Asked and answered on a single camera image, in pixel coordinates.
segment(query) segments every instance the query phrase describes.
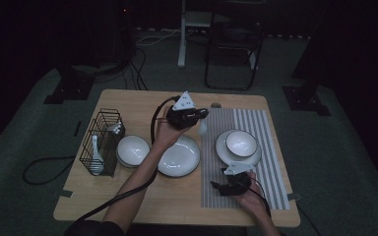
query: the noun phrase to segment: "black chair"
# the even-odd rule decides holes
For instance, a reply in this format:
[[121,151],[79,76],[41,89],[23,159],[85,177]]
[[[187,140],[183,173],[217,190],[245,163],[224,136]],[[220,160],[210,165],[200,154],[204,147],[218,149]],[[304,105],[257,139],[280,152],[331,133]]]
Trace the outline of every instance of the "black chair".
[[[250,89],[256,75],[265,29],[270,20],[269,4],[265,1],[221,1],[212,8],[211,12],[211,26],[205,56],[206,86],[212,89]],[[245,87],[214,86],[210,84],[208,74],[212,48],[246,51],[247,58],[244,64],[247,64],[249,58],[255,53],[252,75]]]

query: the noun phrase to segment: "human arm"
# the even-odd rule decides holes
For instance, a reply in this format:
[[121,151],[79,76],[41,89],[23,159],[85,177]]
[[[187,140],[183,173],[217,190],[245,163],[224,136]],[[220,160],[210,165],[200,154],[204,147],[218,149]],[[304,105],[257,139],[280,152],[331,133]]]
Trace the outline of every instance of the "human arm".
[[[168,107],[164,109],[163,117],[167,113]],[[177,131],[171,127],[165,118],[157,120],[156,140],[152,145],[150,152],[147,154],[143,162],[125,181],[119,189],[117,195],[133,190],[147,183],[155,171],[162,155],[168,148],[173,146],[177,139],[188,129]],[[124,232],[127,232],[129,226],[138,213],[143,202],[147,189],[144,189],[128,198],[125,198],[111,205],[107,210],[103,221],[111,221],[116,223]]]
[[[260,193],[261,190],[259,189],[257,183],[254,181],[256,179],[256,174],[248,173],[248,176],[252,179],[250,188],[256,193]],[[233,196],[233,198],[247,213],[249,213],[254,218],[264,236],[281,235],[272,219],[267,214],[263,200],[255,195],[252,191],[248,190],[244,195]]]

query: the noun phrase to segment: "table leg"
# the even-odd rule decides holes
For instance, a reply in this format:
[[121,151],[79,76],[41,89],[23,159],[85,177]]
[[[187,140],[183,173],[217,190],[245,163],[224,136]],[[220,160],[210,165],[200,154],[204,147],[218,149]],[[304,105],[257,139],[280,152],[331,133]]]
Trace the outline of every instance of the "table leg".
[[181,33],[180,33],[180,48],[179,58],[177,60],[177,67],[185,67],[186,59],[186,0],[182,0],[182,14],[181,14]]
[[250,62],[250,68],[251,70],[254,70],[254,63],[256,62],[256,52],[251,53],[250,57],[248,58],[248,61]]

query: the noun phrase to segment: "sleeve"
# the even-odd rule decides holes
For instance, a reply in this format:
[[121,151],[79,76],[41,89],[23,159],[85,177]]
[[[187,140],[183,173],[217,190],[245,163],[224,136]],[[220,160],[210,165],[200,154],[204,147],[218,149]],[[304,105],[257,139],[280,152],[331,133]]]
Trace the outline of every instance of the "sleeve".
[[64,236],[124,236],[124,231],[116,223],[83,220],[73,223]]
[[124,231],[116,223],[111,221],[102,222],[95,236],[124,236]]

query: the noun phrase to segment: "black wire basket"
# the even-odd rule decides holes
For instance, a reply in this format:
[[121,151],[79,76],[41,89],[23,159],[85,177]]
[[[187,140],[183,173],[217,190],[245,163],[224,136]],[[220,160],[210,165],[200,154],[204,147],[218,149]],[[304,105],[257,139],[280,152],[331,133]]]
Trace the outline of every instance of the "black wire basket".
[[125,136],[121,115],[116,109],[102,108],[91,122],[79,160],[92,175],[113,177],[118,161],[116,148]]

